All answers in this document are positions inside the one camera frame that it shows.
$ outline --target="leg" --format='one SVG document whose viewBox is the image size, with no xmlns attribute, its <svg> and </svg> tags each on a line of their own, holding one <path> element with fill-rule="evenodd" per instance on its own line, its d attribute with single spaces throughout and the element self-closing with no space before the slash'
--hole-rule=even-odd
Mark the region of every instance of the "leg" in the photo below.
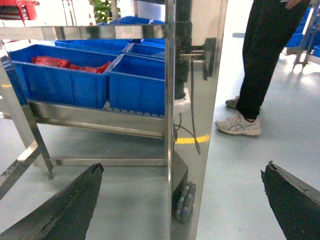
<svg viewBox="0 0 320 240">
<path fill-rule="evenodd" d="M 246 25 L 244 41 L 243 41 L 243 48 L 242 48 L 243 63 L 246 61 L 246 55 L 248 54 L 252 46 L 252 41 L 255 35 L 256 28 L 258 26 L 258 21 L 261 15 L 263 2 L 264 0 L 254 0 L 251 7 L 248 23 Z"/>
<path fill-rule="evenodd" d="M 49 153 L 23 93 L 17 74 L 7 56 L 0 56 L 0 93 L 8 104 L 10 115 L 24 146 L 28 148 L 36 141 L 41 153 L 36 163 L 39 167 L 46 168 L 51 174 L 53 165 L 50 161 Z"/>
<path fill-rule="evenodd" d="M 236 106 L 246 119 L 256 119 L 259 115 L 279 54 L 298 27 L 308 4 L 302 1 L 287 10 L 279 0 L 263 1 L 251 48 L 245 56 L 245 77 Z"/>
</svg>

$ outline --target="red item in bin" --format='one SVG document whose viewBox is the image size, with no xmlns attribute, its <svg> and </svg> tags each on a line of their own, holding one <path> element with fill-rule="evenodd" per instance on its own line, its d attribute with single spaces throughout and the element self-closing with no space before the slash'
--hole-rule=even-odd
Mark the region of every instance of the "red item in bin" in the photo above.
<svg viewBox="0 0 320 240">
<path fill-rule="evenodd" d="M 103 66 L 99 66 L 99 67 L 77 66 L 77 65 L 71 64 L 69 60 L 50 57 L 50 56 L 35 56 L 32 58 L 31 62 L 37 65 L 67 68 L 67 69 L 85 71 L 85 72 L 95 73 L 95 74 L 102 74 L 107 69 L 107 67 L 111 64 L 111 61 L 109 61 Z"/>
<path fill-rule="evenodd" d="M 33 64 L 59 67 L 59 68 L 69 68 L 69 65 L 70 65 L 69 60 L 54 58 L 50 56 L 35 56 L 32 58 L 31 62 Z"/>
</svg>

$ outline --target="white sneaker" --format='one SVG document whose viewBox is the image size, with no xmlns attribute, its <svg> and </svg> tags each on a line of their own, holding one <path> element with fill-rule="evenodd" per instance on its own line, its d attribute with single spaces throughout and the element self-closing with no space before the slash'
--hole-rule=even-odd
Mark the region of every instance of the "white sneaker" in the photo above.
<svg viewBox="0 0 320 240">
<path fill-rule="evenodd" d="M 241 113 L 228 117 L 224 121 L 216 121 L 216 127 L 226 134 L 258 136 L 261 134 L 260 121 L 257 118 L 254 122 L 245 120 Z"/>
<path fill-rule="evenodd" d="M 225 104 L 228 108 L 232 108 L 235 109 L 238 103 L 240 96 L 236 96 L 235 98 L 232 99 L 228 99 L 227 101 L 225 101 Z"/>
</svg>

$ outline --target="black pants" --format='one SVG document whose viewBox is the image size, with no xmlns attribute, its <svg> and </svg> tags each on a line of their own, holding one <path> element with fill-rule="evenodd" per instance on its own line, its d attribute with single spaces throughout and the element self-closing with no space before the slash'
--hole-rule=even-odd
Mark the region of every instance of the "black pants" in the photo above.
<svg viewBox="0 0 320 240">
<path fill-rule="evenodd" d="M 280 0 L 254 0 L 243 43 L 244 79 L 236 109 L 246 119 L 259 115 L 279 54 L 304 16 L 309 1 L 290 10 Z"/>
</svg>

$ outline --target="yellow floor line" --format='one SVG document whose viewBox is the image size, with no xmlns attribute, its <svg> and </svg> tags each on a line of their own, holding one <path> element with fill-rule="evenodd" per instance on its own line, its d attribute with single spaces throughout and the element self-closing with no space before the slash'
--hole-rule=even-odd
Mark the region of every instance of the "yellow floor line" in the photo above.
<svg viewBox="0 0 320 240">
<path fill-rule="evenodd" d="M 196 138 L 198 143 L 206 143 L 210 140 L 210 135 L 199 136 Z M 194 144 L 196 141 L 193 137 L 179 137 L 175 144 Z"/>
<path fill-rule="evenodd" d="M 3 88 L 11 88 L 12 85 L 11 84 L 2 84 L 1 87 L 3 87 Z"/>
</svg>

